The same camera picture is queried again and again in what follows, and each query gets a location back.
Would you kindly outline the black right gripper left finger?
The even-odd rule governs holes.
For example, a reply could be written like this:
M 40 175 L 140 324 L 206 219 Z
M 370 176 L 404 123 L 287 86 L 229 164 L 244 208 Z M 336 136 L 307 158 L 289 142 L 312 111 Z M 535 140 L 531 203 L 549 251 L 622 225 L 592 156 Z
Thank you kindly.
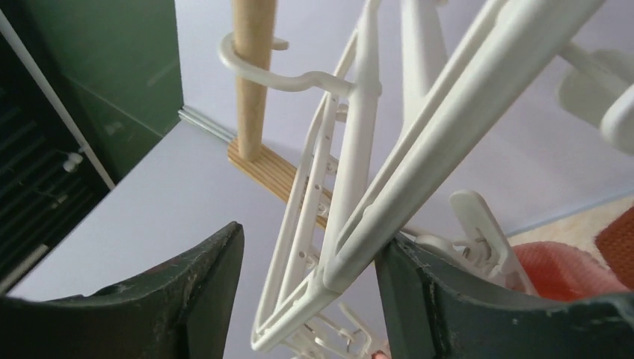
M 92 295 L 1 298 L 3 358 L 222 358 L 244 253 L 228 223 Z

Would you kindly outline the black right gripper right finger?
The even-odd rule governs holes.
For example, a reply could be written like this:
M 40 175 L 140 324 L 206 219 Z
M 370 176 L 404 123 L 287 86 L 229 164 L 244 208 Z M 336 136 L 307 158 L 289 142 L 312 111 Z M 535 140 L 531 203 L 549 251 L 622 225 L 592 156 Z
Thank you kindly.
M 631 358 L 633 294 L 552 301 L 489 283 L 404 236 L 375 258 L 394 358 Z

